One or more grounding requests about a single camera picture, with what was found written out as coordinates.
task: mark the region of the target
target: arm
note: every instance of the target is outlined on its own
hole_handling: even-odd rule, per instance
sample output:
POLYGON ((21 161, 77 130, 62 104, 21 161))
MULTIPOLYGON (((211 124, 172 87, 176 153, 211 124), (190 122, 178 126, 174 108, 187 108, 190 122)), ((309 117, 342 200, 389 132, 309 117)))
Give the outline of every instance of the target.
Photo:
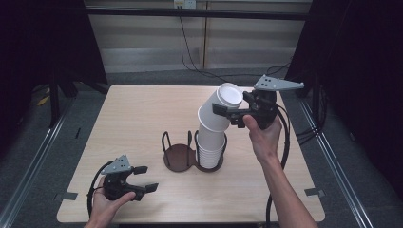
POLYGON ((116 199, 114 201, 110 201, 104 195, 105 190, 102 188, 104 184, 105 177, 101 177, 98 187, 94 192, 94 201, 92 206, 91 217, 89 218, 88 223, 86 224, 86 228, 104 228, 109 225, 109 223, 115 217, 118 209, 124 205, 125 203, 131 201, 136 194, 134 192, 129 192, 116 199))
POLYGON ((252 116, 243 117, 249 137, 273 198, 281 227, 317 227, 302 201, 287 180, 278 158, 281 123, 278 117, 261 130, 252 116))

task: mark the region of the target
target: hand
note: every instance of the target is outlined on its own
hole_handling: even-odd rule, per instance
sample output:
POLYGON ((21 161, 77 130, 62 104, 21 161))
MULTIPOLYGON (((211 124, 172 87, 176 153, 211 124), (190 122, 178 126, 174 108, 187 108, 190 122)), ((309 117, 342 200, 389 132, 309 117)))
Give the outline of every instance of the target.
POLYGON ((125 203, 131 201, 136 194, 134 192, 126 193, 119 199, 111 201, 105 197, 104 185, 105 177, 101 177, 98 187, 94 192, 94 201, 92 205, 91 217, 86 227, 107 227, 115 217, 116 212, 125 203))
POLYGON ((279 117, 276 116, 272 124, 264 130, 259 128, 256 120, 250 115, 243 116, 243 122, 249 129, 249 137, 258 161, 261 164, 266 164, 273 159, 279 161, 278 140, 282 129, 279 117))

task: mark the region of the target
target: table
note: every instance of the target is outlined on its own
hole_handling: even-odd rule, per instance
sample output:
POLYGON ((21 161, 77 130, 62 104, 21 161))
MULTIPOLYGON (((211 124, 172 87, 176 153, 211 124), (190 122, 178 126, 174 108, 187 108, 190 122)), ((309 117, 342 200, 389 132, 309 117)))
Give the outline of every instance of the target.
MULTIPOLYGON (((113 220, 115 223, 265 221, 269 191, 246 128, 230 125, 225 131, 228 144, 223 165, 214 173, 204 173, 196 167, 175 173, 163 163, 164 131, 169 132, 172 144, 187 144, 187 131, 194 134, 199 128, 198 108, 216 89, 215 86, 113 85, 67 190, 78 193, 77 199, 62 202, 58 220, 87 222, 86 194, 96 172, 106 162, 127 155, 132 166, 148 166, 146 174, 131 175, 127 182, 134 185, 157 182, 159 187, 142 201, 124 205, 113 220)), ((278 104, 283 106, 279 94, 278 104)), ((245 107, 247 103, 243 102, 240 108, 245 107)), ((307 197, 304 192, 314 188, 314 184, 293 128, 291 141, 285 173, 314 220, 324 220, 318 196, 307 197)), ((280 156, 283 142, 282 131, 280 156)), ((271 220, 278 220, 274 206, 271 220)))

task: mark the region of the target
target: person's right hand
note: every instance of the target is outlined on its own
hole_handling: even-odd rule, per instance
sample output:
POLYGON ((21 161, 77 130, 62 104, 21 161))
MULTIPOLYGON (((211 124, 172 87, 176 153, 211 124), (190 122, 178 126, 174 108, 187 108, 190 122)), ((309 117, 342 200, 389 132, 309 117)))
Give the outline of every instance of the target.
POLYGON ((256 120, 250 116, 243 116, 243 122, 249 129, 249 137, 252 142, 253 150, 258 161, 261 164, 278 159, 278 140, 282 129, 279 117, 273 120, 272 124, 264 130, 261 130, 256 120))

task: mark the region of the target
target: brown cup holder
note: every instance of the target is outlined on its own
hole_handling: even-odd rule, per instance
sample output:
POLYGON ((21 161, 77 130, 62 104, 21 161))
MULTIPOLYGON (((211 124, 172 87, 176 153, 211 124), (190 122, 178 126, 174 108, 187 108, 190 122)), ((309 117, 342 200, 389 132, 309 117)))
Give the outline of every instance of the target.
POLYGON ((174 144, 171 145, 171 141, 169 140, 169 134, 167 131, 163 133, 163 138, 162 138, 162 144, 163 144, 163 162, 165 163, 165 166, 173 171, 173 172, 184 172, 188 170, 192 165, 195 165, 199 170, 202 172, 206 173, 211 173, 219 170, 222 166, 223 160, 224 160, 224 151, 226 148, 227 144, 227 138, 226 135, 224 134, 225 142, 224 142, 224 148, 222 149, 221 152, 221 157, 220 160, 217 164, 216 167, 208 169, 204 168, 200 165, 200 155, 199 155, 199 144, 197 140, 199 131, 196 131, 195 133, 195 143, 196 143, 196 151, 193 150, 190 147, 190 144, 192 143, 192 133, 190 131, 187 132, 187 144, 174 144), (169 147, 166 149, 164 139, 165 137, 168 140, 169 147))

